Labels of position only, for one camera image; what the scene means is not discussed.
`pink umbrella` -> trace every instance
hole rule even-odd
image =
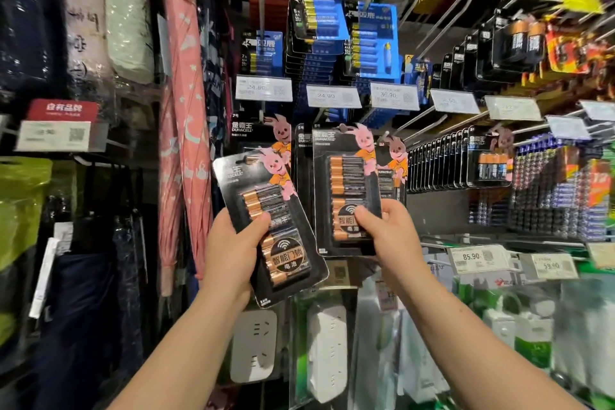
[[[184,202],[188,213],[196,277],[202,280],[205,243],[211,225],[211,157],[196,2],[165,0],[165,6],[172,53],[173,103]]]
[[[173,273],[177,258],[177,237],[183,209],[181,199],[180,146],[170,85],[165,85],[160,107],[160,157],[158,192],[158,253],[162,262],[160,293],[169,297],[173,293]]]

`barcode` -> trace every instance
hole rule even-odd
[[[346,268],[343,266],[335,266],[333,268],[333,274],[336,281],[343,281],[346,279]]]
[[[83,141],[86,137],[86,131],[84,128],[71,128],[68,134],[68,141]]]

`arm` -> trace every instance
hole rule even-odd
[[[235,320],[250,299],[256,247],[269,221],[265,213],[236,234],[227,210],[220,212],[208,238],[203,289],[110,410],[205,408]]]
[[[355,216],[374,238],[382,273],[400,297],[429,352],[469,410],[582,410],[544,372],[501,342],[431,274],[406,208],[382,200],[383,219]],[[406,242],[399,240],[403,234]]]

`power strip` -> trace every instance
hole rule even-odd
[[[307,312],[307,386],[318,402],[342,394],[348,382],[348,337],[343,305]]]
[[[233,329],[231,380],[248,383],[267,379],[275,363],[277,315],[271,310],[244,311]]]

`person's left hand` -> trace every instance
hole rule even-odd
[[[257,245],[269,229],[264,212],[241,232],[235,232],[226,208],[213,221],[205,251],[203,288],[223,291],[245,308],[250,300],[250,276],[257,262]]]

